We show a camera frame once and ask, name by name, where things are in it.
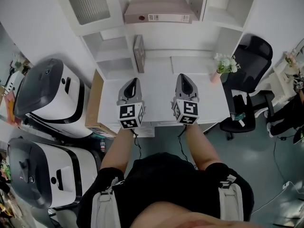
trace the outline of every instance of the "white desk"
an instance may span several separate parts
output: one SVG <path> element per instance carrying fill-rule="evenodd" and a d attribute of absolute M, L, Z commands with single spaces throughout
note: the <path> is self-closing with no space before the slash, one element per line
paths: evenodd
<path fill-rule="evenodd" d="M 147 58 L 145 73 L 139 74 L 142 98 L 146 106 L 141 136 L 154 136 L 156 126 L 181 125 L 176 123 L 171 101 L 175 96 L 178 75 L 173 74 L 170 58 Z M 208 74 L 187 74 L 197 85 L 199 92 L 199 124 L 218 123 L 230 116 L 221 82 L 212 84 Z M 118 132 L 120 125 L 116 116 L 116 101 L 120 88 L 127 80 L 104 82 L 99 107 L 98 122 Z"/>

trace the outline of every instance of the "black shirt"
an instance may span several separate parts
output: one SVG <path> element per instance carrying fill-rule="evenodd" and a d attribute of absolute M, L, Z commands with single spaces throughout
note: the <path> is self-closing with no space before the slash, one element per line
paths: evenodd
<path fill-rule="evenodd" d="M 215 163 L 205 171 L 198 171 L 175 155 L 159 153 L 136 160 L 125 180 L 121 170 L 101 169 L 79 203 L 77 224 L 80 228 L 88 227 L 94 195 L 105 191 L 116 177 L 119 181 L 124 180 L 113 186 L 122 228 L 130 227 L 146 207 L 157 201 L 171 202 L 192 212 L 220 218 L 219 182 L 226 181 L 230 174 L 237 178 L 235 183 L 242 190 L 244 220 L 249 221 L 254 205 L 253 192 L 234 170 Z"/>

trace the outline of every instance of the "skin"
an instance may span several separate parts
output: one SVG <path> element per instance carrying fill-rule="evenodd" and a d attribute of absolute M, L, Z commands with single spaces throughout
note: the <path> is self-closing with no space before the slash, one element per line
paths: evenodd
<path fill-rule="evenodd" d="M 221 162 L 212 144 L 197 124 L 188 125 L 186 140 L 190 153 L 199 170 Z M 104 157 L 102 168 L 115 167 L 123 173 L 127 168 L 133 144 L 133 133 L 121 129 L 110 150 Z M 247 222 L 223 221 L 205 214 L 191 212 L 184 207 L 156 202 L 148 206 L 133 221 L 131 228 L 258 228 Z"/>

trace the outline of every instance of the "flower vase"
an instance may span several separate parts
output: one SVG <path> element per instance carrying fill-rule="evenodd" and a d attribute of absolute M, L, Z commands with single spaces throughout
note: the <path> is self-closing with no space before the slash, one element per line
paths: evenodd
<path fill-rule="evenodd" d="M 215 72 L 212 76 L 211 76 L 211 83 L 216 84 L 218 81 L 220 81 L 220 76 L 222 74 Z"/>

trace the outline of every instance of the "person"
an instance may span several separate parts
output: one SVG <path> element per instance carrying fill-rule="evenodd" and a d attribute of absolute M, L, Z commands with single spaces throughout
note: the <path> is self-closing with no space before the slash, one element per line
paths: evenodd
<path fill-rule="evenodd" d="M 304 124 L 304 93 L 300 90 L 297 95 L 288 102 L 282 109 L 276 112 L 273 116 L 268 116 L 268 111 L 265 112 L 267 118 L 267 131 L 272 138 L 276 135 L 282 134 L 290 128 L 301 127 Z"/>
<path fill-rule="evenodd" d="M 124 179 L 133 132 L 120 129 L 102 161 L 97 178 L 79 202 L 77 225 L 89 227 L 93 198 L 111 186 L 121 228 L 258 227 L 247 222 L 219 219 L 221 181 L 226 181 L 230 175 L 236 177 L 234 183 L 241 188 L 244 221 L 250 220 L 253 209 L 252 189 L 241 176 L 222 163 L 196 123 L 188 125 L 185 134 L 198 170 L 178 156 L 157 153 L 135 160 Z M 113 185 L 115 178 L 119 183 Z"/>

